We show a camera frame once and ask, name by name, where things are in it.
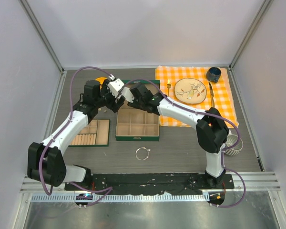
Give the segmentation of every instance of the orange checkered tablecloth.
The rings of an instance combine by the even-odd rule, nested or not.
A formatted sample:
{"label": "orange checkered tablecloth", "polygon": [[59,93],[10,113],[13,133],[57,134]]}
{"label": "orange checkered tablecloth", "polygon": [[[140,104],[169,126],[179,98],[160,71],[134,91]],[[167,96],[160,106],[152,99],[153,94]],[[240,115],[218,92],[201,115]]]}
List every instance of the orange checkered tablecloth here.
{"label": "orange checkered tablecloth", "polygon": [[[167,80],[171,81],[171,88],[169,97],[178,101],[174,94],[175,84],[184,78],[194,78],[200,80],[207,89],[206,99],[200,104],[189,105],[203,110],[211,108],[211,96],[209,82],[206,79],[206,73],[210,67],[168,67],[159,66],[156,69],[156,80],[160,80],[160,89],[164,94],[168,94],[166,87]],[[225,117],[232,121],[236,126],[239,125],[234,108],[234,102],[232,92],[230,88],[228,73],[226,68],[220,68],[222,74],[217,83],[211,83],[214,92],[214,104],[215,108],[219,110],[222,117]],[[160,116],[161,126],[188,126],[173,118]]]}

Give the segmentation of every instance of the knife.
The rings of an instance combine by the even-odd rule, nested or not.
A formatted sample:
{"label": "knife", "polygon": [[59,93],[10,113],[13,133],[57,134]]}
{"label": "knife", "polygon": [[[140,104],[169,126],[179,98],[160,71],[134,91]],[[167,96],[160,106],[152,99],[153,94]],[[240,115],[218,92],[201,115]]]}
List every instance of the knife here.
{"label": "knife", "polygon": [[211,95],[212,107],[215,107],[215,104],[214,104],[214,91],[213,91],[213,88],[212,88],[212,85],[211,85],[210,82],[209,82],[209,87],[210,87],[210,95]]}

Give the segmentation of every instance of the decorated plate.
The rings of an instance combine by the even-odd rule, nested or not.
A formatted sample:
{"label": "decorated plate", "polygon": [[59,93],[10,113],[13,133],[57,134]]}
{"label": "decorated plate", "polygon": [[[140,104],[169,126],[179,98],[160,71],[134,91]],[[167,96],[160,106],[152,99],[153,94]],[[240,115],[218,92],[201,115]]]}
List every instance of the decorated plate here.
{"label": "decorated plate", "polygon": [[175,96],[186,104],[199,104],[206,98],[206,87],[197,79],[181,79],[175,85]]}

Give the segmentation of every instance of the fork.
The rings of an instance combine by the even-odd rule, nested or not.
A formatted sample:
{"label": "fork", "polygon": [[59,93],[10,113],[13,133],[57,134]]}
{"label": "fork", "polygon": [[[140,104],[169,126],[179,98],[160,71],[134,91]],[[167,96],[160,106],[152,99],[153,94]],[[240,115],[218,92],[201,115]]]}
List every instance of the fork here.
{"label": "fork", "polygon": [[167,96],[169,97],[170,96],[170,88],[171,88],[171,81],[170,80],[167,80],[167,84],[166,84],[166,87],[167,87],[167,89],[168,89],[168,94],[167,94]]}

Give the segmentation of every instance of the mug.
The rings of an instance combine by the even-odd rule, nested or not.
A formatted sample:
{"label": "mug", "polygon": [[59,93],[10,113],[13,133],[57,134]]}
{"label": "mug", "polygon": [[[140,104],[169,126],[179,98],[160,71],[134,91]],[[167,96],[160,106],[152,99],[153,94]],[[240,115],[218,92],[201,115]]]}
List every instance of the mug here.
{"label": "mug", "polygon": [[206,78],[208,81],[217,83],[221,76],[221,70],[219,68],[212,67],[206,73]]}

